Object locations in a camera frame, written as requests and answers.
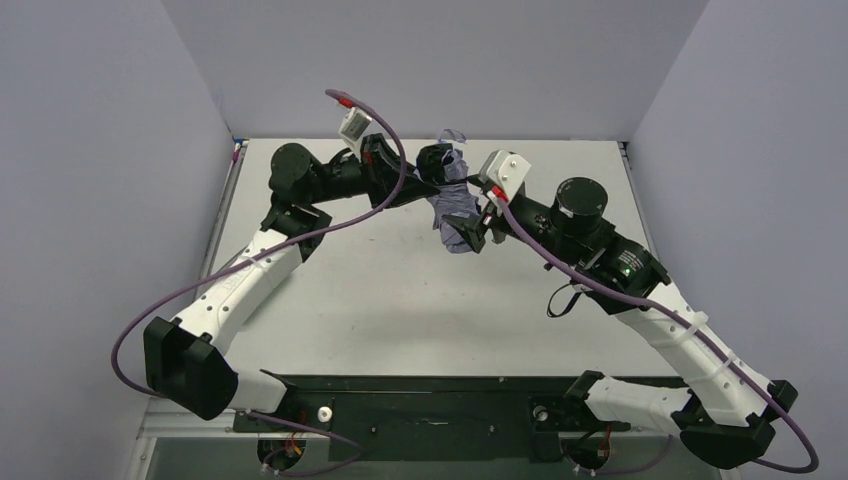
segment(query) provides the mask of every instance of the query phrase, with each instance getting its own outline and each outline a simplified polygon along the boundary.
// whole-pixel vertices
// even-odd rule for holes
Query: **wall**
[[[711,1],[629,147],[662,260],[731,348],[795,384],[828,479],[848,444],[846,18],[839,1]],[[804,464],[779,432],[767,456]]]
[[[325,88],[402,136],[630,138],[706,0],[164,0],[231,129],[333,137]]]
[[[232,143],[158,1],[0,3],[2,476],[120,478],[109,350],[199,271]]]

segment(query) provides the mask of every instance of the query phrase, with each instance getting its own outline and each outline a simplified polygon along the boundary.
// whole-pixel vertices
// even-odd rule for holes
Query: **robotic arm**
[[[317,236],[276,251],[262,260],[252,256],[281,242],[316,231],[331,218],[315,204],[368,195],[381,204],[398,181],[400,159],[382,135],[362,137],[371,118],[351,108],[340,135],[352,149],[327,164],[303,146],[286,144],[271,160],[271,208],[252,241],[239,254],[251,264],[221,278],[194,303],[170,320],[156,317],[144,331],[147,383],[203,419],[226,408],[274,412],[287,386],[264,371],[245,371],[225,360],[233,337],[282,280],[307,261],[320,244]],[[439,177],[450,149],[446,144],[419,153],[419,176],[406,173],[400,194],[389,207],[431,197],[447,184]],[[763,455],[774,438],[777,412],[736,372],[742,371],[782,409],[797,391],[786,381],[770,381],[741,362],[694,312],[663,266],[638,243],[615,231],[603,218],[607,194],[586,178],[565,180],[553,203],[543,205],[524,193],[530,164],[520,155],[493,152],[478,175],[469,177],[490,202],[479,215],[446,217],[475,252],[492,232],[495,243],[506,236],[534,242],[605,288],[664,305],[690,324],[683,328],[653,308],[639,308],[597,288],[576,285],[610,315],[633,328],[680,374],[689,388],[636,385],[600,372],[585,372],[566,392],[573,408],[606,422],[626,422],[678,436],[705,462],[733,468]],[[407,172],[413,167],[407,166]],[[723,360],[709,348],[722,352]]]

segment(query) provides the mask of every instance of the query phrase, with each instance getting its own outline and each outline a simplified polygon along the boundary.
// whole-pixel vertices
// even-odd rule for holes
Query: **white knob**
[[[333,418],[333,411],[330,407],[321,407],[318,409],[318,420],[327,423]]]

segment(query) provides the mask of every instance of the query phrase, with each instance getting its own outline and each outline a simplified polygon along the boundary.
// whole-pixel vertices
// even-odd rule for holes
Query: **black strap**
[[[580,295],[581,295],[583,292],[576,292],[576,293],[574,294],[574,296],[572,296],[572,297],[571,297],[571,300],[569,300],[569,301],[568,301],[568,305],[566,305],[566,306],[565,306],[565,309],[564,309],[563,311],[561,311],[561,312],[559,312],[559,313],[554,313],[554,312],[551,310],[551,302],[553,302],[553,301],[554,301],[554,297],[556,297],[556,294],[557,294],[557,293],[559,293],[559,292],[561,292],[562,290],[564,290],[564,289],[568,288],[568,287],[573,287],[574,285],[576,285],[576,283],[575,283],[575,282],[568,282],[568,283],[566,283],[565,285],[563,285],[563,286],[561,286],[561,287],[557,288],[556,290],[554,290],[554,293],[552,293],[552,294],[551,294],[551,298],[549,298],[549,299],[548,299],[548,311],[547,311],[547,314],[548,314],[548,317],[549,317],[549,318],[559,318],[559,317],[564,317],[565,315],[568,315],[568,312],[570,312],[570,311],[571,311],[571,309],[573,309],[575,305],[577,305],[577,300],[579,300],[579,299],[580,299]]]

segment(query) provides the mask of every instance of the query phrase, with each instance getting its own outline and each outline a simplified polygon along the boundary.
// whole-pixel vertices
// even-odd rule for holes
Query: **white work surface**
[[[215,258],[223,266],[250,240],[270,206],[271,155],[298,142],[326,163],[340,140],[250,140]],[[432,140],[404,141],[408,160]],[[560,182],[585,176],[609,194],[605,218],[645,244],[645,232],[615,142],[470,140],[471,173],[507,149],[532,165],[529,197],[550,204]],[[366,196],[317,205],[347,220],[370,208]],[[248,320],[227,354],[236,368],[281,374],[676,376],[628,327],[588,298],[571,314],[548,318],[551,293],[567,281],[546,272],[523,243],[489,241],[480,255],[453,255],[432,230],[419,200],[332,233]],[[570,298],[563,291],[559,310]]]

